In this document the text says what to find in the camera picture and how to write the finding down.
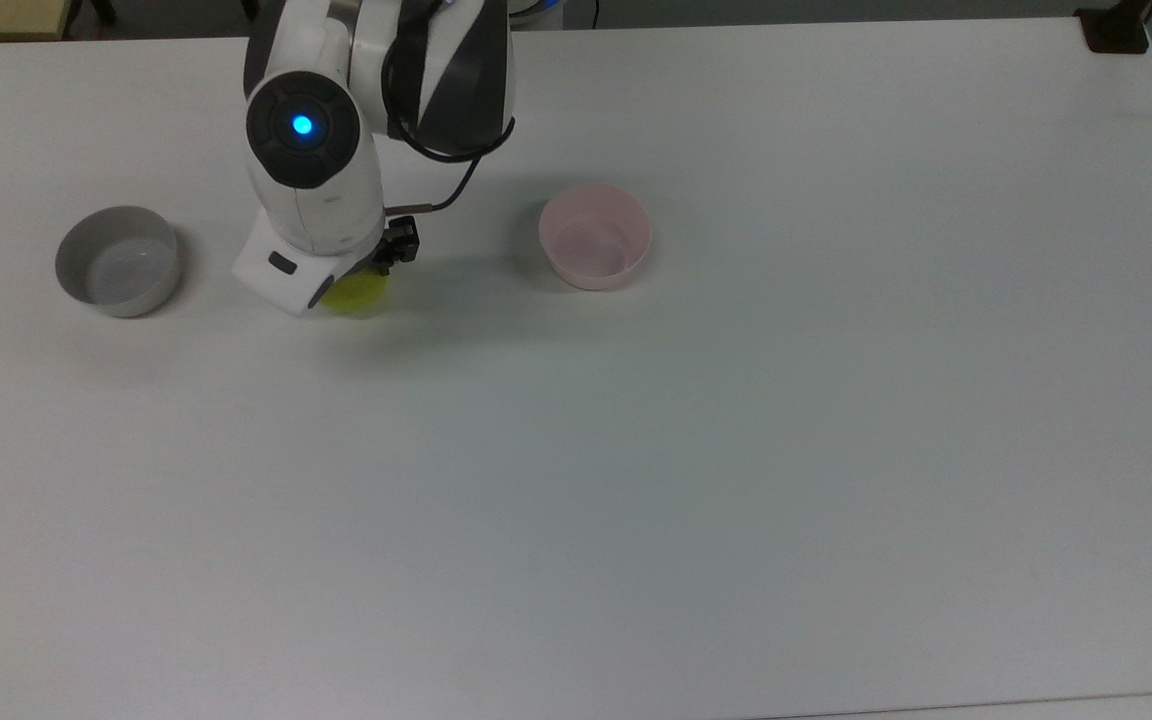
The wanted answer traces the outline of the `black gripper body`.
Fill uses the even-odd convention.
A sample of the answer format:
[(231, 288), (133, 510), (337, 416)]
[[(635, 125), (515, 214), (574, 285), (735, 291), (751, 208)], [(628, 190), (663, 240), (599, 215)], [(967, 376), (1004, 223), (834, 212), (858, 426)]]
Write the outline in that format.
[(412, 263), (420, 249), (419, 228), (414, 215), (389, 219), (378, 247), (372, 251), (372, 270), (389, 275), (399, 264)]

